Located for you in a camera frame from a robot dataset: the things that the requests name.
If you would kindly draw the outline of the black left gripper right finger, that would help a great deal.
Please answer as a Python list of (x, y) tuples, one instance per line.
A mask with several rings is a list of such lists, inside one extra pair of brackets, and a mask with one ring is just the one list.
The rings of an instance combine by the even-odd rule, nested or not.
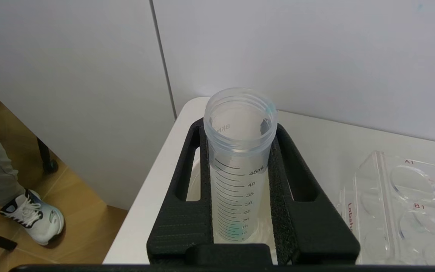
[(278, 124), (268, 160), (270, 212), (279, 265), (354, 265), (360, 244)]

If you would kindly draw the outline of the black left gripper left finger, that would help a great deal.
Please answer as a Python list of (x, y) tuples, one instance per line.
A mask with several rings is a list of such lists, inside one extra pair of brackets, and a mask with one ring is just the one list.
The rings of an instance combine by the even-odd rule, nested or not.
[[(187, 201), (193, 159), (199, 148), (200, 199)], [(213, 243), (212, 187), (204, 121), (189, 128), (167, 193), (147, 239), (151, 264), (184, 264), (186, 251)]]

